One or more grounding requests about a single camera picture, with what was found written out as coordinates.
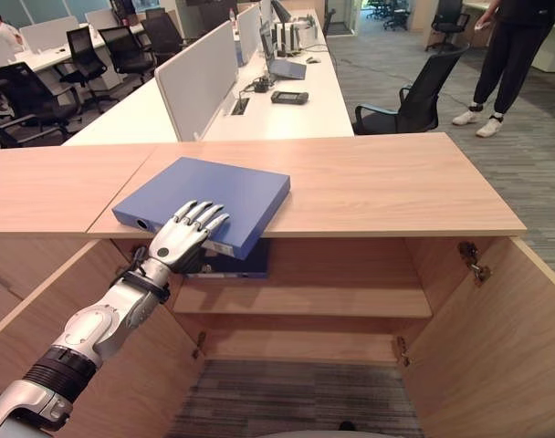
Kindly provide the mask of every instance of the wooden countertop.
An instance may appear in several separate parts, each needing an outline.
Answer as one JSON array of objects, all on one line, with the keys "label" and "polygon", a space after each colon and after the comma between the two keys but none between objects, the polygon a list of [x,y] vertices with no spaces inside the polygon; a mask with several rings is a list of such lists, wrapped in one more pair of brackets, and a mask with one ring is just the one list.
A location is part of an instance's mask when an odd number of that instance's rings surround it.
[{"label": "wooden countertop", "polygon": [[0,233],[85,234],[153,149],[0,150]]},{"label": "wooden countertop", "polygon": [[182,156],[289,174],[266,237],[526,230],[447,135],[426,133],[0,151],[0,233],[146,236],[110,209]]}]

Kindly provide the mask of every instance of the black pants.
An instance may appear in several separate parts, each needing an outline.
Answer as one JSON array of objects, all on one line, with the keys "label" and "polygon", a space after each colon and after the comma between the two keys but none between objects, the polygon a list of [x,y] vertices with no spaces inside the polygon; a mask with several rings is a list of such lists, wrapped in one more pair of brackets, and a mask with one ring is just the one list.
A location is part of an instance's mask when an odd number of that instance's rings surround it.
[{"label": "black pants", "polygon": [[475,103],[485,103],[502,77],[495,112],[505,114],[521,91],[533,58],[550,30],[551,27],[498,23],[476,85]]}]

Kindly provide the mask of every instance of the white sneaker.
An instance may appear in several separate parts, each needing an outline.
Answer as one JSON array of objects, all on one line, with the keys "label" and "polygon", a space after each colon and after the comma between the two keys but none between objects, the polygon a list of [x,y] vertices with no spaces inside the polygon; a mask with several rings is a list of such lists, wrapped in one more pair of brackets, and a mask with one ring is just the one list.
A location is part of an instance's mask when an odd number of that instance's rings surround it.
[{"label": "white sneaker", "polygon": [[477,123],[480,119],[480,111],[471,111],[470,109],[464,114],[454,117],[452,123],[456,126],[464,126],[468,123]]},{"label": "white sneaker", "polygon": [[495,135],[497,132],[500,131],[501,126],[503,126],[502,121],[498,121],[495,118],[488,119],[487,124],[483,126],[481,129],[479,129],[476,132],[476,135],[478,137],[482,137],[483,139],[487,137],[492,137],[493,135]]}]

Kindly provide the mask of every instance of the computer monitor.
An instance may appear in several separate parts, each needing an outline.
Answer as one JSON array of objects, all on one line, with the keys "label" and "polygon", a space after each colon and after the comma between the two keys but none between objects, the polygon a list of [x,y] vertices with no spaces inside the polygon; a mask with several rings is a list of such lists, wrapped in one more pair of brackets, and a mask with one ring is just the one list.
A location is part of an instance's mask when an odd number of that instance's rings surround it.
[{"label": "computer monitor", "polygon": [[269,63],[276,57],[276,53],[274,51],[274,42],[271,37],[271,25],[268,22],[261,25],[259,35],[261,35],[261,45],[266,55],[266,62]]},{"label": "computer monitor", "polygon": [[271,0],[271,5],[273,6],[274,11],[276,11],[277,18],[279,18],[280,22],[287,23],[291,19],[292,16],[286,7],[283,6],[278,0]]}]

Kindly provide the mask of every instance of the robot finger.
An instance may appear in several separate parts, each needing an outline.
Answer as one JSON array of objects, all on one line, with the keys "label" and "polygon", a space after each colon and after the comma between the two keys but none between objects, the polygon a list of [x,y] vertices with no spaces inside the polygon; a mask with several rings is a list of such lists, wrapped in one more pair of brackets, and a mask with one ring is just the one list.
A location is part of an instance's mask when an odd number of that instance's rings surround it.
[{"label": "robot finger", "polygon": [[180,209],[174,213],[173,215],[173,220],[176,223],[179,223],[180,220],[188,213],[190,212],[193,207],[197,204],[198,202],[196,200],[192,200],[187,202],[185,205],[183,205],[182,207],[180,207]]},{"label": "robot finger", "polygon": [[211,203],[210,201],[204,201],[203,203],[199,203],[184,216],[183,222],[187,225],[190,225],[194,221],[194,219],[196,219],[196,217],[198,217],[204,210],[206,210],[211,205],[213,205],[213,203]]},{"label": "robot finger", "polygon": [[208,225],[205,225],[203,230],[211,235],[228,218],[229,218],[229,214],[227,213],[221,214],[220,216],[217,216],[215,219],[213,219]]},{"label": "robot finger", "polygon": [[204,225],[206,225],[206,223],[208,221],[210,221],[213,218],[213,216],[215,216],[215,214],[217,214],[221,210],[223,210],[224,207],[225,207],[224,205],[221,205],[220,203],[218,203],[218,204],[213,205],[212,207],[208,208],[200,216],[198,216],[194,220],[194,223],[198,224],[199,231],[202,230],[202,227]]}]

